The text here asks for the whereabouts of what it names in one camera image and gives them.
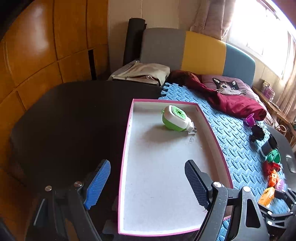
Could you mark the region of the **orange yellow toy clip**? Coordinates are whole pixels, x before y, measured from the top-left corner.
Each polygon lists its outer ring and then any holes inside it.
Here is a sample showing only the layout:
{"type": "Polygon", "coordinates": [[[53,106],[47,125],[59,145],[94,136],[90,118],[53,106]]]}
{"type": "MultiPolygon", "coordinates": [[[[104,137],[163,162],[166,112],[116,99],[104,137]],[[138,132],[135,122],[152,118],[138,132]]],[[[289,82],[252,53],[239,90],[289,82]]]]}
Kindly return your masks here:
{"type": "Polygon", "coordinates": [[[275,189],[273,187],[268,187],[264,190],[263,194],[258,200],[258,204],[267,207],[274,199],[275,189]]]}

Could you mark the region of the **pink-rimmed white tray box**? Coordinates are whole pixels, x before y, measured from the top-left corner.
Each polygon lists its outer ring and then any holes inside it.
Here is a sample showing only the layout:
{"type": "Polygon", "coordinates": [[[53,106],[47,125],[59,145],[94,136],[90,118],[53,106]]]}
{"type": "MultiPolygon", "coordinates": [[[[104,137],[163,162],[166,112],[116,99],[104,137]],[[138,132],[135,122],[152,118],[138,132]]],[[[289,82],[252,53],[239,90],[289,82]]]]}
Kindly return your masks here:
{"type": "Polygon", "coordinates": [[[198,230],[206,210],[185,176],[193,160],[212,180],[233,186],[212,128],[199,105],[134,99],[123,149],[118,201],[118,233],[136,237],[179,235],[198,230]],[[194,134],[169,130],[162,110],[174,105],[193,121],[194,134]]]}

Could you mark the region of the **purple box on desk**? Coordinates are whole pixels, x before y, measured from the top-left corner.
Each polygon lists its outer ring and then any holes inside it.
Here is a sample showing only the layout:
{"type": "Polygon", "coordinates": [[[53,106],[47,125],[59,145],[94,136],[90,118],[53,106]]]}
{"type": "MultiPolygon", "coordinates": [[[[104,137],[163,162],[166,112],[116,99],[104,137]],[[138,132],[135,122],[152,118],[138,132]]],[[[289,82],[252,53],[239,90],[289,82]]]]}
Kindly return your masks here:
{"type": "Polygon", "coordinates": [[[262,83],[261,92],[268,100],[273,100],[275,96],[274,90],[270,87],[270,84],[265,80],[262,83]]]}

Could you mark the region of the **wooden side desk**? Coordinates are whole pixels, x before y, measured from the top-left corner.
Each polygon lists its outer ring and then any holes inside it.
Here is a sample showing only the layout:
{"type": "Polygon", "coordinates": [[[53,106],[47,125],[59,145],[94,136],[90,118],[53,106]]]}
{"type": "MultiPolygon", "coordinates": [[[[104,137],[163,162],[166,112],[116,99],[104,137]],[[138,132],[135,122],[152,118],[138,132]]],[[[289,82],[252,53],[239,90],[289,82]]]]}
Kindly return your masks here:
{"type": "Polygon", "coordinates": [[[268,112],[270,115],[275,118],[278,123],[282,123],[287,128],[287,133],[290,135],[290,144],[295,141],[295,130],[292,126],[292,124],[288,121],[288,119],[285,117],[285,114],[277,108],[272,102],[270,102],[267,97],[256,87],[251,88],[260,98],[260,100],[264,103],[264,105],[267,107],[268,112]]]}

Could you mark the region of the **green white plug-in device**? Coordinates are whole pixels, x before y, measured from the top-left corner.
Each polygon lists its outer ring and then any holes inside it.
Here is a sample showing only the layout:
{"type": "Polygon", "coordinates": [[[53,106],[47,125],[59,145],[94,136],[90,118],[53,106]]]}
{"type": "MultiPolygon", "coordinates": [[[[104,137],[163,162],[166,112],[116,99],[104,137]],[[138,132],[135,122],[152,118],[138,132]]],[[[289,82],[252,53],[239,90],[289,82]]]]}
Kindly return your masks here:
{"type": "Polygon", "coordinates": [[[194,122],[187,114],[175,105],[168,105],[162,110],[162,122],[169,130],[196,133],[194,122]]]}

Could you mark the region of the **green flanged plastic spool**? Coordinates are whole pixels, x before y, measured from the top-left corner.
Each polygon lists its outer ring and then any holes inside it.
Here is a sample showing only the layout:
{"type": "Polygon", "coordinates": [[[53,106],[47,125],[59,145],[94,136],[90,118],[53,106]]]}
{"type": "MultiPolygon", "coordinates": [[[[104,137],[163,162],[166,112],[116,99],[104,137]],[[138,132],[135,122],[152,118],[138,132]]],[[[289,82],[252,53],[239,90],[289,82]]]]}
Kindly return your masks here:
{"type": "Polygon", "coordinates": [[[281,157],[278,149],[272,150],[267,156],[266,160],[271,163],[274,162],[276,164],[279,164],[281,162],[281,157]]]}

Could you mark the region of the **pink ribbed oval toy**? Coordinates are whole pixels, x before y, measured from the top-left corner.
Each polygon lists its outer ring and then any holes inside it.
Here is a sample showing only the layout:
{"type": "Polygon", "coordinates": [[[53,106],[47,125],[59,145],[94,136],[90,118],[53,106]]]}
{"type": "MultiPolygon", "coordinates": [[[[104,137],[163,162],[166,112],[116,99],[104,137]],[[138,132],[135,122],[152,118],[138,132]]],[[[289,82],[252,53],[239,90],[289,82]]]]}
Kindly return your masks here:
{"type": "Polygon", "coordinates": [[[274,188],[278,191],[284,192],[285,191],[285,182],[283,179],[279,179],[274,188]]]}

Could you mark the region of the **grey yellow blue headboard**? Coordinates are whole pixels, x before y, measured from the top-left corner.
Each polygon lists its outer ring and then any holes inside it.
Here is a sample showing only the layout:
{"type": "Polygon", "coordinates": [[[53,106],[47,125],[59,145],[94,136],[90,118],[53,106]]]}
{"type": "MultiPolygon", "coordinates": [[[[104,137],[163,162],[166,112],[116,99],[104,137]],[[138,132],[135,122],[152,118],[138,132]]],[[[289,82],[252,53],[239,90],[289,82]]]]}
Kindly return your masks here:
{"type": "Polygon", "coordinates": [[[240,49],[206,35],[171,28],[144,31],[140,62],[198,75],[238,78],[249,86],[255,74],[254,59],[240,49]]]}

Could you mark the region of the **dark spiky massage brush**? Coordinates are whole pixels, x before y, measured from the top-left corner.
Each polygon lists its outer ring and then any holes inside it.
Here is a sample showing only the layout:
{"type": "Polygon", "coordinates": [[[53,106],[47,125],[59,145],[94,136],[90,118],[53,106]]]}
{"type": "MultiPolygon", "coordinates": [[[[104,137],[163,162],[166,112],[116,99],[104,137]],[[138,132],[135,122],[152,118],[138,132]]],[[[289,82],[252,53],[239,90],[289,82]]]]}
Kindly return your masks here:
{"type": "Polygon", "coordinates": [[[262,141],[264,140],[265,137],[265,132],[261,126],[258,124],[255,124],[251,127],[251,135],[249,136],[250,142],[255,142],[255,141],[262,141]]]}

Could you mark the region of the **orange block toy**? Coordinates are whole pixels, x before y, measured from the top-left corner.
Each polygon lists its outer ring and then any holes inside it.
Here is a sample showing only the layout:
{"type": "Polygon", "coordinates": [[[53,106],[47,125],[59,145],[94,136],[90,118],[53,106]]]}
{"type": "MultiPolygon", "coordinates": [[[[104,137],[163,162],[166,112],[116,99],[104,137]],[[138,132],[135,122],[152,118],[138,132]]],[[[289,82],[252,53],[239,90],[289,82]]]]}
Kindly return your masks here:
{"type": "Polygon", "coordinates": [[[279,176],[276,170],[272,170],[268,176],[268,187],[274,187],[279,181],[279,176]]]}

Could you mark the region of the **wooden wardrobe panels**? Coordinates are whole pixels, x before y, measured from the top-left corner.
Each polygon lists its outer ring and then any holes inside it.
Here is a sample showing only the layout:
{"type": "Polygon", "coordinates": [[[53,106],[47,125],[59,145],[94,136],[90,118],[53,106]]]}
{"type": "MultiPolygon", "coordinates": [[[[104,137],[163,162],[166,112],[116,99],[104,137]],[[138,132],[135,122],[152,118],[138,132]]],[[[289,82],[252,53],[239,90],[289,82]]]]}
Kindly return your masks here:
{"type": "Polygon", "coordinates": [[[33,1],[1,39],[1,223],[24,240],[32,195],[12,158],[14,124],[49,89],[108,72],[108,1],[33,1]]]}

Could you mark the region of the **black rolled yoga mat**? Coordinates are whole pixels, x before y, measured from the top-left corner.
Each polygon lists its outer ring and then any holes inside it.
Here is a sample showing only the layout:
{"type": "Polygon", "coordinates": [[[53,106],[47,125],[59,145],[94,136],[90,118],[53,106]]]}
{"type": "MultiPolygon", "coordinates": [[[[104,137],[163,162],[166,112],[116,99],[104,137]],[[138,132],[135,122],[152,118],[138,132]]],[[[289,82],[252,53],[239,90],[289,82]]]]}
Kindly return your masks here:
{"type": "Polygon", "coordinates": [[[130,18],[128,21],[123,65],[140,58],[142,49],[142,37],[147,24],[142,18],[130,18]]]}

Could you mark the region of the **maroon red blanket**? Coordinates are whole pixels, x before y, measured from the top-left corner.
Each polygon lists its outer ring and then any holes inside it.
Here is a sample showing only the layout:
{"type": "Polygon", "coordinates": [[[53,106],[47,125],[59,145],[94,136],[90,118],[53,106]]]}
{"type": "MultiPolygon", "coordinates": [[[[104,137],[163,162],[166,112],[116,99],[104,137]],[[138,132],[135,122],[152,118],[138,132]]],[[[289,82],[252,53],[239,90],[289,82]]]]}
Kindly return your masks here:
{"type": "Polygon", "coordinates": [[[257,101],[244,97],[241,94],[221,94],[217,90],[208,88],[199,80],[197,75],[191,72],[172,71],[166,82],[185,85],[203,96],[211,107],[236,118],[246,118],[253,114],[256,121],[262,121],[267,115],[267,111],[257,101]]]}

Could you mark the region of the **pink window curtain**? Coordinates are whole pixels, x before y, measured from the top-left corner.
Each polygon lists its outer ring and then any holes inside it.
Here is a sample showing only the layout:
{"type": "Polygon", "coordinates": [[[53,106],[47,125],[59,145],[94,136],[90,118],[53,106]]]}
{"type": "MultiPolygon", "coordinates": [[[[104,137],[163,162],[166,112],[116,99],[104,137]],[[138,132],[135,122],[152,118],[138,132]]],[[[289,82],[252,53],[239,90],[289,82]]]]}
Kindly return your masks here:
{"type": "Polygon", "coordinates": [[[222,40],[230,29],[236,0],[199,1],[191,32],[222,40]]]}

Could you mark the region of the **purple silicone cup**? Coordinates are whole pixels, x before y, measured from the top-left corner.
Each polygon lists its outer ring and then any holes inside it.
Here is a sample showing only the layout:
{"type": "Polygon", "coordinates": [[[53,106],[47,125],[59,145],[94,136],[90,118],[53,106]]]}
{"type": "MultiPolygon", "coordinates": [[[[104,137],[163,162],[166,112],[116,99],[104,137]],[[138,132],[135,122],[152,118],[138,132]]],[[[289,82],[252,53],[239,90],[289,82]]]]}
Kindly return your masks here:
{"type": "Polygon", "coordinates": [[[243,122],[250,128],[252,128],[254,125],[256,125],[256,121],[254,119],[254,113],[250,114],[248,117],[246,117],[243,122]]]}

